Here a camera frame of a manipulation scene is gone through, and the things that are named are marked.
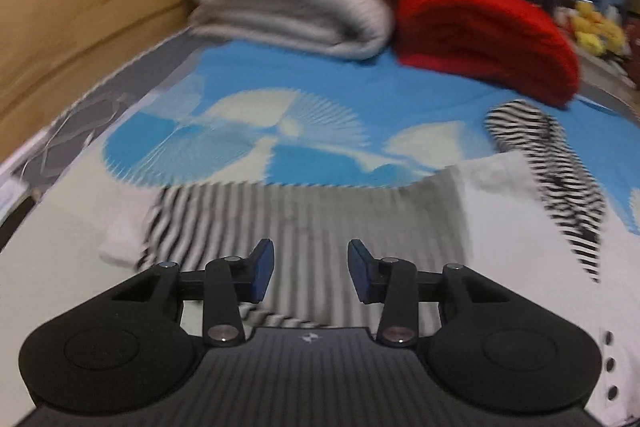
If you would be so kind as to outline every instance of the striped garment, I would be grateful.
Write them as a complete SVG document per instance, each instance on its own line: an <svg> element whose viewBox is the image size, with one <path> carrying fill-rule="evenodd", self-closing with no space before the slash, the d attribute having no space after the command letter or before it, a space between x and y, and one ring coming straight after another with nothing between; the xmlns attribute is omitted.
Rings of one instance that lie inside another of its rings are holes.
<svg viewBox="0 0 640 427"><path fill-rule="evenodd" d="M600 281L600 225L605 200L596 180L566 143L562 126L525 100L492 109L485 125L502 151L522 151L546 211L582 267Z"/></svg>
<svg viewBox="0 0 640 427"><path fill-rule="evenodd" d="M424 271L464 263L462 216L446 171L402 188L259 183L166 187L151 209L146 269L175 261L202 270L212 259L247 256L263 237L276 263L264 301L241 305L251 326L356 327L375 331L382 305L358 301L347 244L363 240L373 256L397 256ZM437 306L421 304L421 334L440 327Z"/></svg>

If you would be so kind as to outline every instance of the white logo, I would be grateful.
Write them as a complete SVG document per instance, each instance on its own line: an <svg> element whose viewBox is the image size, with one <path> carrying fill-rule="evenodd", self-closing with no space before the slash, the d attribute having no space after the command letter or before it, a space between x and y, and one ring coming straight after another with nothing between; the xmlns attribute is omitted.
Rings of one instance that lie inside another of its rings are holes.
<svg viewBox="0 0 640 427"><path fill-rule="evenodd" d="M306 335L302 335L300 338L306 343L311 344L315 341L319 341L322 337L320 335L316 335L315 333L307 333Z"/></svg>

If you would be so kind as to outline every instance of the silver bolt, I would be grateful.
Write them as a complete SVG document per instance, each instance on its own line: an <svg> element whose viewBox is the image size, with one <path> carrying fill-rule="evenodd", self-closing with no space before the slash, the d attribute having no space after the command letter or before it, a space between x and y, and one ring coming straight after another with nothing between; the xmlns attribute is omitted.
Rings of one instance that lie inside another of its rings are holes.
<svg viewBox="0 0 640 427"><path fill-rule="evenodd" d="M207 331L209 338L218 342L230 342L234 340L240 331L238 328L233 327L231 324L218 324L212 326Z"/></svg>
<svg viewBox="0 0 640 427"><path fill-rule="evenodd" d="M404 326L391 326L382 332L382 336L394 344L404 344L415 337L415 331Z"/></svg>

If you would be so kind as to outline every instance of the blue bed sheet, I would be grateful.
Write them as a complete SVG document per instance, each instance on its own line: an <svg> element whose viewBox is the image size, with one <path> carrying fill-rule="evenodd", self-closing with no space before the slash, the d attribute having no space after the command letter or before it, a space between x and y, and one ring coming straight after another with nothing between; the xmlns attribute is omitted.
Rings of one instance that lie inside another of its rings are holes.
<svg viewBox="0 0 640 427"><path fill-rule="evenodd" d="M190 76L119 126L104 160L116 178L139 185L215 180L243 162L240 176L252 161L251 181L405 185L495 153L484 117L514 98L526 97L400 66L390 51L350 62L235 41L204 51ZM640 129L586 100L567 110L530 102L564 126L640 233Z"/></svg>

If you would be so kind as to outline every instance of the red blanket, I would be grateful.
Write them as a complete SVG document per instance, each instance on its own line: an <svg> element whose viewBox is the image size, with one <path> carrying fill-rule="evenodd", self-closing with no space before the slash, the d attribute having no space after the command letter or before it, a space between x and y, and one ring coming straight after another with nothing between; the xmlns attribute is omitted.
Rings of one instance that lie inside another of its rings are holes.
<svg viewBox="0 0 640 427"><path fill-rule="evenodd" d="M399 0L394 49L415 68L496 82L562 107L578 61L551 17L524 0Z"/></svg>

